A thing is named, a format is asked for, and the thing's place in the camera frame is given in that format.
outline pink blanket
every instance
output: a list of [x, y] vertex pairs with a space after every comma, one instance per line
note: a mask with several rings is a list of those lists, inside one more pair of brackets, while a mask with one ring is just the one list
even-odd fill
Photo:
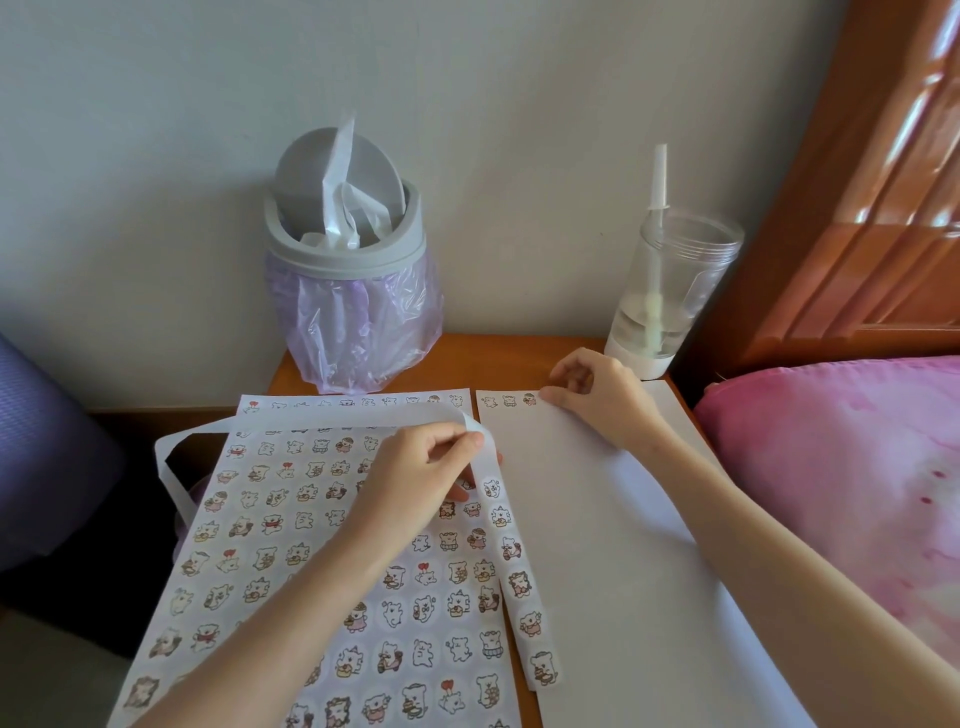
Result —
[[756, 372], [695, 414], [744, 491], [960, 667], [960, 356]]

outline wooden bed frame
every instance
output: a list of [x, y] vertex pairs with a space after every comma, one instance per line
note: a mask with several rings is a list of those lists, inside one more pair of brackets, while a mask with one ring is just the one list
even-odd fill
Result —
[[960, 352], [960, 3], [852, 0], [800, 151], [670, 370]]

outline trash can lid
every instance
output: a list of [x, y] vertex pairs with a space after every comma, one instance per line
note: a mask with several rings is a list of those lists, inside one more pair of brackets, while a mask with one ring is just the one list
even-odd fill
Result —
[[323, 236], [308, 233], [297, 240], [280, 222], [276, 200], [267, 193], [264, 217], [270, 233], [271, 253], [297, 273], [317, 279], [357, 280], [387, 276], [408, 268], [426, 250], [420, 193], [404, 181], [407, 209], [396, 229], [383, 240], [354, 250], [329, 250], [321, 247]]

